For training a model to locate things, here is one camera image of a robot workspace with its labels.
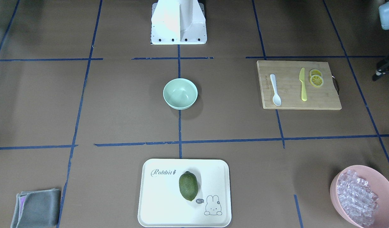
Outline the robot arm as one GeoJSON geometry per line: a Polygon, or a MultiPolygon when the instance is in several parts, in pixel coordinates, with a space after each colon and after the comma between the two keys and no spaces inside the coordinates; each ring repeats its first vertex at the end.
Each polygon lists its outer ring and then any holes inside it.
{"type": "Polygon", "coordinates": [[[389,30],[389,0],[379,6],[379,17],[383,30],[389,30]]]}

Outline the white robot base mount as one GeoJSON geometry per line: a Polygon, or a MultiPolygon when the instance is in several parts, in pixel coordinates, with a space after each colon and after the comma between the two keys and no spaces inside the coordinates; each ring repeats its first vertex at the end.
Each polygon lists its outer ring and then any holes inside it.
{"type": "Polygon", "coordinates": [[[203,45],[207,42],[203,0],[159,0],[152,5],[153,45],[203,45]]]}

